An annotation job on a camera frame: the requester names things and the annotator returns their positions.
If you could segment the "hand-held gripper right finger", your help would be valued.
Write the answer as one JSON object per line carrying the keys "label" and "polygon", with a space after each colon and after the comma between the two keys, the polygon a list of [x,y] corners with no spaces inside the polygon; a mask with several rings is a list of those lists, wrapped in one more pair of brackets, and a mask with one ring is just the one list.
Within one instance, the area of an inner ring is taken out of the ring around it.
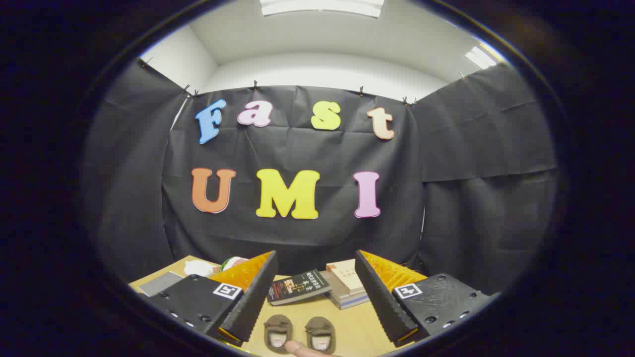
{"label": "hand-held gripper right finger", "polygon": [[500,294],[485,294],[447,273],[427,277],[361,249],[355,253],[355,271],[395,347],[470,318]]}

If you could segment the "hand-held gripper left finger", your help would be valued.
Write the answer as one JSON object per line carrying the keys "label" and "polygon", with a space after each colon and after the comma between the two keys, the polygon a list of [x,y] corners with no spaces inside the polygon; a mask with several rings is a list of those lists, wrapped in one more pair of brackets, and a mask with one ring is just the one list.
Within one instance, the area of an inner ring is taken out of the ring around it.
{"label": "hand-held gripper left finger", "polygon": [[274,250],[211,277],[190,274],[147,302],[186,327],[240,347],[251,337],[277,271]]}

